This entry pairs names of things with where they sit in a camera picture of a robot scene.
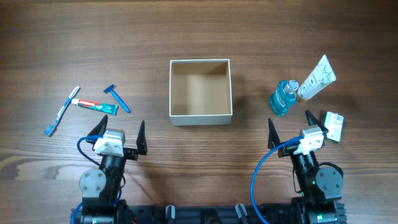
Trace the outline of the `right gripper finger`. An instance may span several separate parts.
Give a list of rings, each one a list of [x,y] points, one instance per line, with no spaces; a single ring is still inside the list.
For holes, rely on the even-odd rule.
[[[269,125],[268,148],[274,149],[276,146],[280,145],[280,139],[271,118],[268,119],[268,125]]]
[[[309,126],[317,125],[321,129],[324,137],[327,137],[329,130],[321,122],[319,122],[319,120],[317,120],[316,117],[314,117],[314,115],[310,112],[310,110],[306,110],[305,115],[307,117],[308,125]]]

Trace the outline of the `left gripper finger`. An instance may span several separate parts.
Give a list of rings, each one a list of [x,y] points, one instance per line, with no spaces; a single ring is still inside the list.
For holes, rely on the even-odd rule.
[[[139,132],[136,139],[137,153],[140,155],[147,155],[147,141],[145,132],[145,121],[142,120]]]
[[[95,143],[105,133],[107,124],[108,115],[104,115],[101,121],[88,133],[86,141],[88,143]]]

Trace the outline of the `green white soap packet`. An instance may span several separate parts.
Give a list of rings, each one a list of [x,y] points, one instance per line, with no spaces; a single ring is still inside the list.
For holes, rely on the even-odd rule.
[[[344,117],[338,113],[327,111],[323,119],[323,125],[328,129],[326,138],[329,141],[339,143],[343,130]]]

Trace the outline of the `Colgate toothpaste tube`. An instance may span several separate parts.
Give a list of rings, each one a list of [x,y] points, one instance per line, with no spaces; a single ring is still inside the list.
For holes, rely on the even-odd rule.
[[[82,108],[99,111],[114,116],[118,112],[118,105],[110,105],[106,103],[99,103],[99,102],[80,100],[80,99],[72,99],[71,103]]]

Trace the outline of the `blue mouthwash bottle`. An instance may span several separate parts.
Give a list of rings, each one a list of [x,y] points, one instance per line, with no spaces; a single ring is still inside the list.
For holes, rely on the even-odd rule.
[[[284,116],[296,104],[298,88],[299,83],[296,80],[282,80],[278,83],[276,91],[270,96],[271,108],[277,116]]]

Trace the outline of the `blue disposable razor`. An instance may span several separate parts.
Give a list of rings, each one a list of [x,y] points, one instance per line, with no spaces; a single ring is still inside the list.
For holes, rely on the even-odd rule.
[[[125,110],[125,112],[130,113],[131,110],[130,108],[127,106],[127,104],[125,104],[125,102],[123,101],[123,99],[115,92],[116,85],[112,84],[109,87],[105,88],[103,90],[103,92],[105,94],[111,93],[113,95],[113,97],[115,98],[115,100],[121,105],[121,107]]]

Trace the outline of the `white bamboo print lotion tube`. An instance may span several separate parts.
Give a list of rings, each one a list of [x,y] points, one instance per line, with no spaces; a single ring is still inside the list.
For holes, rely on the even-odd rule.
[[[313,71],[298,89],[298,95],[303,100],[309,100],[336,80],[335,73],[327,59],[323,55]]]

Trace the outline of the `blue white toothbrush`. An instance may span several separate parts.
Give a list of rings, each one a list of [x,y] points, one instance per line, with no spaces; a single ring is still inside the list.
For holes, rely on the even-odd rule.
[[[65,113],[66,109],[68,108],[69,104],[72,102],[72,99],[74,99],[74,97],[77,95],[77,93],[79,92],[80,87],[76,86],[74,88],[74,90],[70,93],[68,99],[66,100],[65,104],[60,108],[60,110],[57,113],[57,117],[56,120],[54,122],[53,125],[47,126],[44,134],[48,137],[50,137],[57,129],[57,126],[59,124],[59,122],[62,119],[63,114]]]

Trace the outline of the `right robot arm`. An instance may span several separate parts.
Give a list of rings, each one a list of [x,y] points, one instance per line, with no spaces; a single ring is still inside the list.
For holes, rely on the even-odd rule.
[[[260,211],[269,223],[344,224],[346,209],[342,198],[343,170],[331,162],[319,163],[315,151],[325,145],[329,130],[309,110],[308,127],[300,130],[301,140],[282,142],[271,119],[268,148],[278,148],[278,156],[292,161],[294,185],[301,196],[289,203],[262,204]]]

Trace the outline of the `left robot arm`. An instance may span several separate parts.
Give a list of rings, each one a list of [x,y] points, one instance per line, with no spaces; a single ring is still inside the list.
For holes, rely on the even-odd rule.
[[[71,223],[137,223],[136,214],[121,198],[126,180],[126,162],[147,154],[145,122],[142,121],[136,147],[126,147],[125,132],[107,127],[108,116],[77,142],[79,153],[95,164],[79,180],[80,204],[72,212]]]

